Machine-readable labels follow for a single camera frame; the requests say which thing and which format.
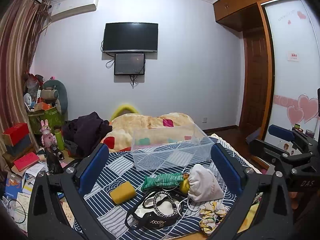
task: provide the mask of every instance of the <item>black handbag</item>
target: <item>black handbag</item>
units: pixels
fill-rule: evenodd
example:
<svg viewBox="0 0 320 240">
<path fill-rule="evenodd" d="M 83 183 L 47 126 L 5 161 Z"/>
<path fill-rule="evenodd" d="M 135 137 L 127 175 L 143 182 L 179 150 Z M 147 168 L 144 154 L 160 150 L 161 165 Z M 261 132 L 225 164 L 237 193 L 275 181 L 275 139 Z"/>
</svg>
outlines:
<svg viewBox="0 0 320 240">
<path fill-rule="evenodd" d="M 165 194 L 166 197 L 164 197 L 162 200 L 156 202 L 157 197 L 160 194 Z M 153 199 L 153 205 L 152 206 L 145 206 L 145 201 L 148 198 L 154 197 Z M 127 226 L 127 228 L 129 228 L 129 230 L 138 230 L 141 227 L 145 227 L 147 229 L 161 229 L 163 227 L 169 227 L 174 225 L 177 222 L 178 217 L 180 217 L 178 211 L 177 211 L 177 206 L 174 202 L 173 199 L 178 200 L 179 202 L 183 200 L 183 198 L 176 192 L 170 193 L 169 191 L 164 191 L 164 190 L 160 190 L 160 191 L 156 191 L 153 192 L 149 191 L 148 193 L 146 193 L 144 195 L 144 197 L 132 208 L 127 212 L 127 216 L 124 220 L 124 224 Z M 165 215 L 162 214 L 159 209 L 158 206 L 160 206 L 164 201 L 168 201 L 172 204 L 172 209 L 173 209 L 173 214 L 170 215 Z M 152 211 L 152 212 L 148 212 L 145 213 L 143 215 L 143 217 L 139 217 L 135 211 L 137 210 L 137 208 L 142 204 L 143 208 L 145 209 L 151 209 L 154 208 L 156 210 L 156 212 Z M 183 207 L 184 204 L 183 202 L 180 204 L 180 208 L 179 208 L 179 212 L 180 214 L 183 211 Z M 129 226 L 128 224 L 128 218 L 129 216 L 132 215 L 133 218 L 135 220 L 138 221 L 138 224 L 135 226 Z"/>
</svg>

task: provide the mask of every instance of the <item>cable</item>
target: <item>cable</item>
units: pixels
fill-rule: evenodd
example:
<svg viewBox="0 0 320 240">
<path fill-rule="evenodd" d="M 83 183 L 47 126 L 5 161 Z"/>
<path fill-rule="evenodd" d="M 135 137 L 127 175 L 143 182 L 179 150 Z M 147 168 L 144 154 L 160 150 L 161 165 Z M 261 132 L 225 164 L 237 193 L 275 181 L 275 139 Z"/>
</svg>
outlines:
<svg viewBox="0 0 320 240">
<path fill-rule="evenodd" d="M 135 81 L 134 75 L 133 75 L 133 80 L 132 80 L 132 76 L 131 76 L 131 75 L 129 75 L 129 77 L 130 77 L 130 80 L 132 81 L 132 88 L 133 88 L 133 86 L 134 86 L 134 81 Z"/>
<path fill-rule="evenodd" d="M 24 219 L 23 219 L 23 221 L 22 221 L 22 222 L 16 222 L 16 221 L 15 221 L 17 224 L 22 224 L 22 223 L 26 220 L 26 217 L 27 217 L 26 211 L 24 210 L 23 206 L 21 205 L 21 203 L 20 203 L 18 200 L 16 200 L 16 199 L 11 199 L 11 200 L 9 200 L 9 202 L 8 202 L 8 212 L 10 212 L 9 207 L 10 207 L 10 202 L 11 202 L 11 201 L 16 201 L 16 202 L 18 202 L 18 203 L 20 204 L 23 212 L 24 212 Z"/>
<path fill-rule="evenodd" d="M 114 59 L 109 60 L 109 61 L 106 63 L 106 68 L 111 68 L 114 63 L 115 63 L 115 60 L 114 60 Z"/>
<path fill-rule="evenodd" d="M 101 42 L 101 52 L 102 52 L 102 53 L 105 53 L 105 54 L 107 54 L 107 55 L 109 55 L 110 57 L 115 58 L 116 56 L 112 56 L 112 55 L 110 55 L 110 54 L 109 54 L 109 53 L 107 53 L 107 52 L 103 52 L 102 44 L 103 44 L 103 41 Z"/>
<path fill-rule="evenodd" d="M 143 67 L 140 69 L 140 71 L 138 72 L 138 74 L 133 75 L 133 80 L 131 79 L 131 75 L 130 75 L 130 79 L 131 79 L 131 81 L 132 81 L 132 86 L 134 86 L 134 82 L 135 82 L 135 80 L 138 78 L 138 76 L 139 76 L 139 74 L 140 74 L 140 72 L 141 72 L 141 70 L 142 70 L 143 68 L 146 68 L 146 56 L 144 57 Z"/>
<path fill-rule="evenodd" d="M 185 200 L 187 200 L 188 209 L 191 210 L 191 211 L 195 211 L 194 213 L 192 213 L 192 214 L 190 214 L 190 215 L 188 215 L 188 216 L 183 216 L 183 215 L 181 215 L 181 214 L 180 214 L 180 211 L 179 211 L 179 206 L 180 206 L 181 203 L 182 203 L 183 201 L 185 201 Z M 189 206 L 189 198 L 185 198 L 185 199 L 181 200 L 181 201 L 179 202 L 178 206 L 177 206 L 178 214 L 179 214 L 182 218 L 192 217 L 192 216 L 195 215 L 200 209 L 201 209 L 201 208 L 198 208 L 198 209 L 192 209 L 192 208 L 190 208 L 190 206 Z"/>
<path fill-rule="evenodd" d="M 161 188 L 163 191 L 172 191 L 172 190 L 174 190 L 174 189 L 176 189 L 178 186 L 175 186 L 174 188 L 171 188 L 171 189 L 165 189 L 165 188 Z"/>
</svg>

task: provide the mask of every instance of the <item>curtain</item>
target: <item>curtain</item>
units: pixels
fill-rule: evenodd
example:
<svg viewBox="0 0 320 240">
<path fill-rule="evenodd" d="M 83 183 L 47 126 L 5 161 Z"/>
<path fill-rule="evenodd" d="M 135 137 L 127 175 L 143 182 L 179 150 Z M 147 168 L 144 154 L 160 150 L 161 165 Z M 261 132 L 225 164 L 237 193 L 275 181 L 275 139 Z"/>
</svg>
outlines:
<svg viewBox="0 0 320 240">
<path fill-rule="evenodd" d="M 40 31 L 48 15 L 50 2 L 14 0 L 0 21 L 0 133 L 19 122 L 29 126 L 30 138 L 36 148 L 23 100 L 23 87 L 28 78 Z M 6 148 L 0 137 L 0 154 Z"/>
</svg>

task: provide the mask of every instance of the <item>blue patterned bedsheet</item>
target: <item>blue patterned bedsheet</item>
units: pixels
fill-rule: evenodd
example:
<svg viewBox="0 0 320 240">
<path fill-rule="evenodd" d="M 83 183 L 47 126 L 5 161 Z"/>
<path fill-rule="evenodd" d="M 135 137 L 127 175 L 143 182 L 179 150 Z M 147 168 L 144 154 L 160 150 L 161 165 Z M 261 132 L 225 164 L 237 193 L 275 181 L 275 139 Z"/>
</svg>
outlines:
<svg viewBox="0 0 320 240">
<path fill-rule="evenodd" d="M 250 164 L 244 160 L 226 141 L 219 137 L 210 138 L 214 143 L 220 142 L 223 147 L 226 148 L 227 152 L 232 157 L 238 159 L 243 166 L 249 167 Z M 211 167 L 214 165 L 212 161 L 200 162 L 200 164 Z M 194 164 L 189 164 L 186 168 L 177 166 L 153 171 L 137 171 L 130 152 L 110 153 L 109 159 L 98 177 L 92 191 L 88 195 L 84 196 L 84 200 L 104 228 L 119 240 L 162 240 L 195 233 L 201 230 L 199 227 L 199 221 L 201 220 L 199 212 L 194 214 L 192 217 L 178 219 L 175 225 L 165 227 L 160 230 L 148 230 L 146 228 L 141 228 L 137 231 L 129 231 L 124 224 L 127 211 L 131 209 L 144 195 L 141 191 L 141 186 L 144 182 L 145 175 L 155 177 L 161 173 L 190 171 L 193 166 Z M 109 193 L 125 181 L 129 181 L 135 187 L 137 196 L 120 205 L 116 205 L 111 200 Z M 220 201 L 226 206 L 231 207 L 235 199 L 236 196 L 230 193 L 226 187 L 224 198 Z M 191 207 L 197 208 L 202 206 L 204 203 L 205 202 L 193 203 L 191 204 Z M 194 212 L 187 211 L 185 205 L 183 213 L 192 214 Z M 128 223 L 129 225 L 133 225 L 136 221 L 132 216 L 130 216 Z M 81 232 L 81 228 L 76 221 L 74 222 L 74 229 Z"/>
</svg>

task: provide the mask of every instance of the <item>transparent plastic box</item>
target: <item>transparent plastic box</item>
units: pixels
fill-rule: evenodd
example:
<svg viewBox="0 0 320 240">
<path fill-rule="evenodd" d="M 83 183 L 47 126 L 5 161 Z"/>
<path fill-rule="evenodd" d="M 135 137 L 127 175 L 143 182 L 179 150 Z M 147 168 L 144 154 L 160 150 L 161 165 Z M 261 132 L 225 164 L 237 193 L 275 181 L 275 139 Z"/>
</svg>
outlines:
<svg viewBox="0 0 320 240">
<path fill-rule="evenodd" d="M 131 154 L 138 171 L 211 160 L 212 140 L 196 125 L 141 129 L 133 132 Z"/>
</svg>

